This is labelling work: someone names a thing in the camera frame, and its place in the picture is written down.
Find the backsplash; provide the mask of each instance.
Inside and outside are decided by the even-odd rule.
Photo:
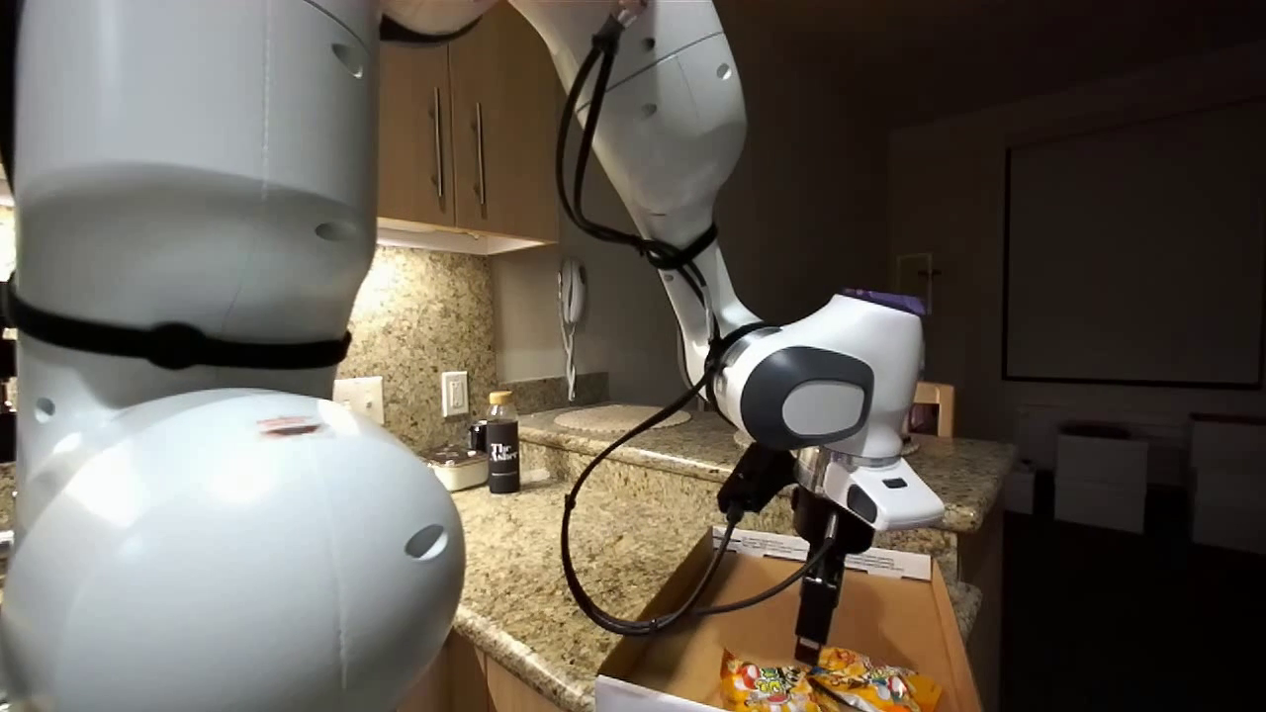
[[[460,255],[376,248],[352,310],[342,378],[384,379],[384,420],[413,450],[467,442],[470,420],[441,420],[441,371],[470,371],[470,413],[493,387],[491,264]]]
[[[574,399],[565,397],[565,379],[507,384],[507,392],[513,392],[513,413],[554,413],[554,408],[604,403],[608,384],[604,384],[604,371],[583,371]]]

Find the kitchen cabinet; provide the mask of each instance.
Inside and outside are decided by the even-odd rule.
[[[453,45],[379,49],[379,218],[554,243],[554,117],[544,39],[493,7]]]

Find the whiteboard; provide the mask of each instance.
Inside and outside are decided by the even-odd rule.
[[[1266,98],[1009,147],[1005,378],[1264,384]]]

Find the tile backsplash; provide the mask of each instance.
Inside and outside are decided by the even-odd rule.
[[[470,420],[441,420],[441,371],[470,371],[470,413],[493,387],[491,264],[460,255],[376,248],[352,310],[342,378],[384,379],[384,420],[413,450],[467,442]]]

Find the ceiling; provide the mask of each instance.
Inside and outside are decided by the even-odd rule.
[[[1266,0],[729,0],[780,61],[831,64],[889,123],[1266,39]]]

